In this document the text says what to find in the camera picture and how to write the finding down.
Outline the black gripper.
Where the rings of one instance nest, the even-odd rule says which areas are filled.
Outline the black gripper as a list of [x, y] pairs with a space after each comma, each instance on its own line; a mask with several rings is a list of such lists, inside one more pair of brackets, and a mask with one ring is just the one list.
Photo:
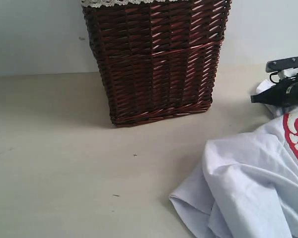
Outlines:
[[278, 107], [298, 106], [298, 78], [286, 78], [263, 92], [250, 96], [251, 103], [275, 103]]

